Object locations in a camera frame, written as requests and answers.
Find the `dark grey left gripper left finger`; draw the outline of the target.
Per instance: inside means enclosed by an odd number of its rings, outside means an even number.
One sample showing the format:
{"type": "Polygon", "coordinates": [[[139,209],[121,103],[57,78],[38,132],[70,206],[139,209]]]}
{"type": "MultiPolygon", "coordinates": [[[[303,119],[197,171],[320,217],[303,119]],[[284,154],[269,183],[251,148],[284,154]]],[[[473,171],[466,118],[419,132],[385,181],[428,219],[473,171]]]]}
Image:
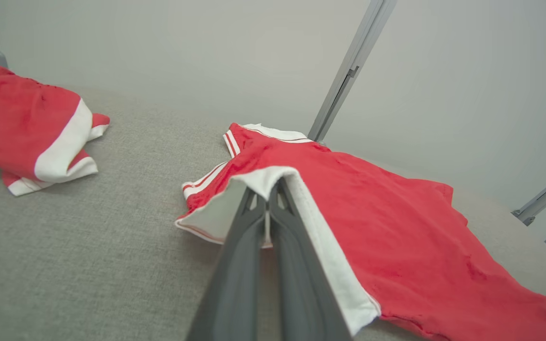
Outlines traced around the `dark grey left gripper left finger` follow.
{"type": "Polygon", "coordinates": [[[246,188],[187,341],[255,341],[266,201],[246,188]]]}

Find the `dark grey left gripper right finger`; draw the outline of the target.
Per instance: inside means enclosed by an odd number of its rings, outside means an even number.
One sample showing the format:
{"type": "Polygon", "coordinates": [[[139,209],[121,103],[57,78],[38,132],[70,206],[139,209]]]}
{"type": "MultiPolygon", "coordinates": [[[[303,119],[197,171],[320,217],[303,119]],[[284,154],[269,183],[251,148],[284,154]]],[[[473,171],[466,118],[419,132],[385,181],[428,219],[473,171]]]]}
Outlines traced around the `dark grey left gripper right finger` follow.
{"type": "Polygon", "coordinates": [[[342,310],[285,179],[269,197],[284,341],[350,341],[342,310]]]}

